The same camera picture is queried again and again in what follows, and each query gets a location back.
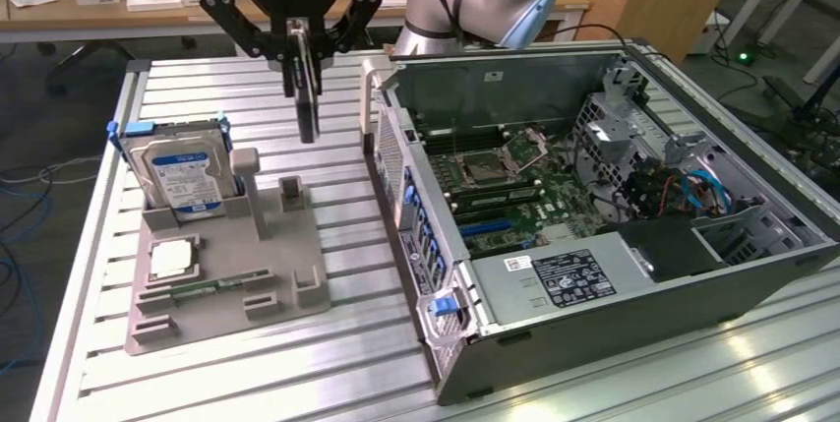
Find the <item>graphics card with metal bracket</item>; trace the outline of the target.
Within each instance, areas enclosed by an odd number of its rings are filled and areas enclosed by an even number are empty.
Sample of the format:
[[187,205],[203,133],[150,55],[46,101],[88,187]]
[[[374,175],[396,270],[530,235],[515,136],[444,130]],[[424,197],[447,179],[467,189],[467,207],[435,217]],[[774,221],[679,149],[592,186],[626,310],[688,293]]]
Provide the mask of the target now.
[[320,66],[312,56],[310,32],[306,19],[288,20],[287,55],[284,59],[284,79],[288,97],[295,100],[295,112],[300,141],[314,144],[320,135],[319,105]]

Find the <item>long wooden desk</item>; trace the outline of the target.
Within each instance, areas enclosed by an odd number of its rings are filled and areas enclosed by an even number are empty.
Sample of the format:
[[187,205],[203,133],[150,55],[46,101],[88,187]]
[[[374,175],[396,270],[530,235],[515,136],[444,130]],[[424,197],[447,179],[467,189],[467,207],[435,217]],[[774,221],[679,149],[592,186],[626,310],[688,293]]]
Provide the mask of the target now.
[[[248,0],[238,7],[262,30],[268,18]],[[548,20],[562,28],[576,25],[590,9],[588,0],[555,0]],[[370,28],[402,27],[404,7],[384,7],[368,23]],[[222,34],[223,30],[199,7],[130,12],[126,2],[78,5],[76,0],[58,0],[16,8],[0,0],[0,43],[86,41],[159,36]]]

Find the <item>hard disk in blue caddy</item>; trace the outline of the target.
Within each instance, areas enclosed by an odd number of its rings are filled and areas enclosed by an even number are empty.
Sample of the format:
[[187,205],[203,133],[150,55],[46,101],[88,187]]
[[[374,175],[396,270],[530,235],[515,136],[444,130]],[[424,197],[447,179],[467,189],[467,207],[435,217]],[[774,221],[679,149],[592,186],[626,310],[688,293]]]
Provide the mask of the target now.
[[150,210],[168,209],[179,220],[196,220],[220,215],[223,201],[243,194],[224,115],[170,123],[112,121],[107,132]]

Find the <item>CPU socket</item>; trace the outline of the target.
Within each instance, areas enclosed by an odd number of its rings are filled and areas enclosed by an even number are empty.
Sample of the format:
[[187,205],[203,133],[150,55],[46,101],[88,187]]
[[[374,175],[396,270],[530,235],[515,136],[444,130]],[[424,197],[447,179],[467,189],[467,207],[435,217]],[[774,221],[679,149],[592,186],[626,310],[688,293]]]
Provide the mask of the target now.
[[511,172],[495,150],[466,153],[459,165],[464,181],[472,187],[502,184],[511,179]]

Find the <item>open metal socket cover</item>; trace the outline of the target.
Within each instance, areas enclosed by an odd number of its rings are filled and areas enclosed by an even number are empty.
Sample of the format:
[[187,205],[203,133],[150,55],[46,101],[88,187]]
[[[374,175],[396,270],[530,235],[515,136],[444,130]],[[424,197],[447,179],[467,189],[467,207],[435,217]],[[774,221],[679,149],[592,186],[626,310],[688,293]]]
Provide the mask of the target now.
[[538,129],[527,127],[511,138],[503,149],[516,170],[524,171],[547,156],[547,138]]

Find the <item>installed black RAM stick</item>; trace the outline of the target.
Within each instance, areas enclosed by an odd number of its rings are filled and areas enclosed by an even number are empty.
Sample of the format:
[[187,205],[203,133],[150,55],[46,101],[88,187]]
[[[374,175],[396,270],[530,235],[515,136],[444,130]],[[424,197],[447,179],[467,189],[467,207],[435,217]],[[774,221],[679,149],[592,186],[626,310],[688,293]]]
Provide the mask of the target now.
[[520,204],[527,204],[538,201],[544,195],[544,190],[540,189],[539,193],[530,198],[522,198],[519,200],[504,200],[499,198],[480,198],[470,201],[455,201],[458,205],[456,212],[466,213],[470,211],[484,211],[494,208],[511,207]]
[[536,195],[542,187],[531,183],[506,184],[484,188],[472,188],[459,192],[451,192],[452,201],[470,201],[480,198],[499,198],[504,200],[519,200]]

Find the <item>grey metal disk bay cage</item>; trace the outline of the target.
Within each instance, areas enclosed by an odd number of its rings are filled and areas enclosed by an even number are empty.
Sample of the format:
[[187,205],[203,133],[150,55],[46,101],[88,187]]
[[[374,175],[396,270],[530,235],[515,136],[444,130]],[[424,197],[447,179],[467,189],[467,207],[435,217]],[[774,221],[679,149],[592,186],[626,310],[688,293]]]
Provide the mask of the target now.
[[607,69],[602,85],[576,117],[578,172],[619,187],[650,158],[691,166],[711,138],[671,94],[624,59]]

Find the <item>blue expansion slot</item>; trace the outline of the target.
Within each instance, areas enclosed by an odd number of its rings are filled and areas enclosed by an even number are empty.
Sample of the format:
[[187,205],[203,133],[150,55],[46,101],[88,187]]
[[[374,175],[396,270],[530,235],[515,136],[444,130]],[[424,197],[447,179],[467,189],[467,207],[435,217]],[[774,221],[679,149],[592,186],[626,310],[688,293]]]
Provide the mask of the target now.
[[463,239],[476,237],[479,235],[503,232],[514,227],[511,219],[502,218],[487,220],[478,223],[468,223],[459,226],[459,232]]

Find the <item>silver CPU chip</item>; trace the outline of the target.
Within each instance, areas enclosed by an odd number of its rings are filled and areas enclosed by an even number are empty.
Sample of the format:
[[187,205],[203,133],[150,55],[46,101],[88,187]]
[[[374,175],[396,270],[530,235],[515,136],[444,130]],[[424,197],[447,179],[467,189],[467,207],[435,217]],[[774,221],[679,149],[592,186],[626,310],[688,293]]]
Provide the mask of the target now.
[[194,265],[194,244],[174,240],[155,245],[151,253],[150,277],[154,280],[184,275]]

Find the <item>green motherboard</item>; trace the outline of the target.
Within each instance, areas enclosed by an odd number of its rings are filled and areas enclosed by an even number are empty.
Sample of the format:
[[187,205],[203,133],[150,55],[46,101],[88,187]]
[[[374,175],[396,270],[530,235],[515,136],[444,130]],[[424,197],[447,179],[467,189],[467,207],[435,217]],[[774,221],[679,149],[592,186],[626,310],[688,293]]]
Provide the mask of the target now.
[[[540,247],[555,241],[592,236],[607,225],[608,218],[598,209],[602,200],[592,192],[598,183],[583,181],[572,172],[578,146],[574,139],[559,131],[560,126],[556,122],[527,122],[470,129],[426,128],[419,131],[420,143],[442,188],[446,211],[452,214],[458,228],[468,223],[502,218],[514,222],[514,227],[507,231],[462,238],[476,259]],[[544,134],[548,154],[524,171],[518,171],[506,158],[503,147],[527,127],[534,127]],[[502,184],[472,187],[464,181],[459,159],[466,153],[491,150],[499,152],[511,179]],[[456,212],[458,205],[450,198],[451,192],[516,183],[540,186],[543,197],[532,203],[511,207]]]

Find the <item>green RAM stick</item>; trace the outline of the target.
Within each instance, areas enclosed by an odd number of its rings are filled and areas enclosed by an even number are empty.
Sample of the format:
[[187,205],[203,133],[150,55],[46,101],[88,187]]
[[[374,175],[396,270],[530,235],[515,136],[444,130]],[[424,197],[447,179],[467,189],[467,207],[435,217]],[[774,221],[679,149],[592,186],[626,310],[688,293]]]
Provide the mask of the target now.
[[243,277],[231,277],[186,284],[172,289],[171,296],[176,302],[183,302],[204,296],[216,295],[240,288],[243,286],[243,280]]

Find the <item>grey plastic parts rack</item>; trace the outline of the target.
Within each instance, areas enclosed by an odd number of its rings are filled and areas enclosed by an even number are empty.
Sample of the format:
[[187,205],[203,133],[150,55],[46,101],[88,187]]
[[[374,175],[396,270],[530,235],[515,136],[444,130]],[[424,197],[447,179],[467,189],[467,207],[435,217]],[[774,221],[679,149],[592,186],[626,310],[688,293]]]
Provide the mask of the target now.
[[[223,201],[222,214],[182,221],[167,209],[142,213],[127,311],[126,352],[139,355],[326,312],[327,272],[311,195],[299,177],[260,188],[255,149],[230,154],[243,195]],[[184,275],[154,280],[156,244],[188,240],[194,265]],[[178,286],[243,277],[238,289],[183,302]]]

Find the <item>grey power supply with label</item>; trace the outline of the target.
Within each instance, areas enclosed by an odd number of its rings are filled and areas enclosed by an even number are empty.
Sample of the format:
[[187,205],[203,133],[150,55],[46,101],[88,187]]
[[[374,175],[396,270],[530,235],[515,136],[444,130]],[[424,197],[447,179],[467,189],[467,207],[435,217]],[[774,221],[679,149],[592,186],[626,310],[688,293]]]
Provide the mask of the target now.
[[616,232],[487,257],[472,266],[500,326],[539,322],[654,287],[647,265]]

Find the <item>open dark grey PC case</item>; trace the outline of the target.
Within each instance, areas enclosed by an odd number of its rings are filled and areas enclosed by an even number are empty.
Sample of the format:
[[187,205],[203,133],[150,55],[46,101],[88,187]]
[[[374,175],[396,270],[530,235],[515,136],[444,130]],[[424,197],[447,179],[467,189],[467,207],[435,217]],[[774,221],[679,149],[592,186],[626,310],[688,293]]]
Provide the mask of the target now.
[[[539,322],[494,322],[419,131],[556,122],[578,146],[587,96],[622,59],[638,64],[708,132],[686,168],[647,159],[598,183],[616,232],[654,287]],[[840,258],[840,209],[715,98],[632,41],[524,50],[375,55],[363,63],[366,157],[436,400],[451,405],[743,316]],[[434,317],[434,298],[460,310]]]

